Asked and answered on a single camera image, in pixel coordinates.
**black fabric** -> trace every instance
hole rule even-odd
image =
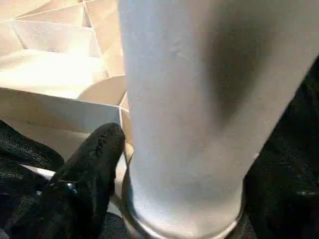
[[[8,234],[1,228],[0,228],[0,239],[10,239]]]
[[[13,239],[95,239],[114,193],[125,137],[115,123],[95,130],[44,188],[40,201],[8,232]]]
[[[245,178],[259,239],[319,238],[319,61]]]
[[[32,194],[37,190],[42,191],[46,184],[47,180],[42,176],[0,156],[0,195]]]
[[[64,159],[52,148],[27,138],[0,120],[0,155],[15,162],[58,170]]]
[[[0,227],[9,231],[38,202],[36,193],[19,197],[0,195]]]
[[[115,214],[107,213],[99,239],[129,239],[124,220]]]

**metal base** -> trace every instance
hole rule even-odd
[[[129,206],[128,202],[128,192],[129,192],[129,176],[125,175],[123,180],[123,194],[122,194],[122,205],[121,213],[125,221],[126,227],[130,236],[133,239],[177,239],[174,236],[162,235],[160,232],[156,232],[153,228],[149,227],[147,224],[139,220],[137,215],[134,213],[132,208]],[[243,231],[247,224],[247,215],[244,214],[244,206],[242,205],[240,214],[227,228],[218,234],[213,234],[211,236],[205,236],[202,238],[194,239],[239,239],[241,238]]]

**cardboard box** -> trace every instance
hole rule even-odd
[[[133,144],[117,3],[0,1],[0,119],[65,160],[108,122]],[[113,202],[125,170],[122,156]],[[120,215],[112,203],[109,211]]]

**white pipe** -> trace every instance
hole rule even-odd
[[[120,0],[136,149],[126,200],[150,237],[225,236],[245,174],[318,54],[318,9]]]

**white tube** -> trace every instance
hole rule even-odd
[[[225,236],[245,174],[318,54],[318,9],[120,0],[136,149],[127,200],[153,238]]]

